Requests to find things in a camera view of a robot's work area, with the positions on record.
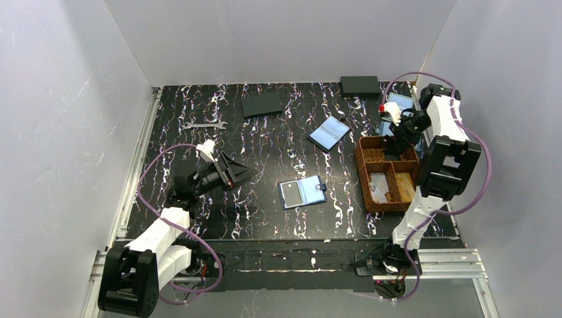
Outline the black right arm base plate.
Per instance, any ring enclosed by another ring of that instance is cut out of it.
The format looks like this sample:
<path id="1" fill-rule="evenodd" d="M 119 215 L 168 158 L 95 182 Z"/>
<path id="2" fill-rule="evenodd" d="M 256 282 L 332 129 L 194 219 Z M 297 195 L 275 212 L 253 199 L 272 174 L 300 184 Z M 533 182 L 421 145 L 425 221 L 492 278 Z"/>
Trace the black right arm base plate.
<path id="1" fill-rule="evenodd" d="M 356 270 L 359 276 L 403 276 L 404 274 L 415 276 L 416 269 L 421 274 L 421 266 L 417 264 L 417 261 L 419 261 L 418 253 L 410 251 L 409 255 L 414 264 L 403 250 L 387 254 L 377 250 L 358 252 L 354 254 L 349 266 Z"/>

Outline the dark blue card holder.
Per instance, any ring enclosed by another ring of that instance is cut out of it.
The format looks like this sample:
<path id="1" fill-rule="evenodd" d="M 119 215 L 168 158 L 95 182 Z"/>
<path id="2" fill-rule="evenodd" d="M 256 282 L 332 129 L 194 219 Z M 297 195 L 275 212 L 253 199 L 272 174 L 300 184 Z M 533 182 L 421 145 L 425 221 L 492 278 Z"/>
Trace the dark blue card holder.
<path id="1" fill-rule="evenodd" d="M 281 186 L 286 183 L 298 183 L 300 188 L 300 193 L 302 195 L 303 203 L 297 207 L 304 207 L 308 205 L 316 205 L 320 203 L 325 203 L 327 201 L 326 198 L 326 191 L 327 186 L 325 183 L 322 182 L 320 176 L 310 176 L 306 178 L 301 178 L 297 180 L 290 180 L 285 182 L 280 182 L 277 185 L 278 193 L 280 196 L 280 202 L 282 205 L 283 210 L 294 209 L 297 207 L 286 208 L 284 206 L 284 199 L 282 194 Z"/>

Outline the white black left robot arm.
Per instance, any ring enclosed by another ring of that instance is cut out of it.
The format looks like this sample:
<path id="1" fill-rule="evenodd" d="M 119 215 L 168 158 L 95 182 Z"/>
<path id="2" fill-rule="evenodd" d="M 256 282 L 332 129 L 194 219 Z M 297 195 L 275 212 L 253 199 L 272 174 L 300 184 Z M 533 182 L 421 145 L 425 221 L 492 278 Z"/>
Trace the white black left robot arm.
<path id="1" fill-rule="evenodd" d="M 202 263 L 202 248 L 220 260 L 202 239 L 181 237 L 195 217 L 192 208 L 208 192 L 229 191 L 249 182 L 257 170 L 224 152 L 217 158 L 208 152 L 201 155 L 205 163 L 197 170 L 190 170 L 186 162 L 174 168 L 172 186 L 159 218 L 135 240 L 107 252 L 97 298 L 100 310 L 149 317 L 161 289 L 182 270 Z"/>

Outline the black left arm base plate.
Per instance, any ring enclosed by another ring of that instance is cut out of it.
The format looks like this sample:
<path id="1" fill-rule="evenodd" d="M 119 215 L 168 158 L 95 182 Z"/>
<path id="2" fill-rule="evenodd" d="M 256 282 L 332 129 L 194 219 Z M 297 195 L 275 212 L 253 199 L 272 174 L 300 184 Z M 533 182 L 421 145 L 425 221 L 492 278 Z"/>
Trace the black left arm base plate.
<path id="1" fill-rule="evenodd" d="M 203 277 L 217 278 L 219 276 L 219 263 L 211 254 L 195 255 L 190 265 L 176 275 L 177 277 Z"/>

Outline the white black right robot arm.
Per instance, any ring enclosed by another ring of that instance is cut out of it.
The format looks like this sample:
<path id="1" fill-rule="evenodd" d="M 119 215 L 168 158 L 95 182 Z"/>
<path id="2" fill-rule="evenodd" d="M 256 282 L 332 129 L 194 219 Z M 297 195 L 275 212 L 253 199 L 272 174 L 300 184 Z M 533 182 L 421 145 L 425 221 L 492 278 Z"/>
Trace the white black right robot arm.
<path id="1" fill-rule="evenodd" d="M 421 90 L 419 109 L 401 109 L 388 101 L 381 109 L 390 115 L 387 153 L 395 158 L 419 142 L 431 129 L 433 139 L 415 177 L 415 194 L 404 218 L 392 231 L 379 261 L 386 266 L 410 266 L 420 240 L 436 211 L 461 195 L 482 153 L 459 126 L 460 93 L 431 83 Z"/>

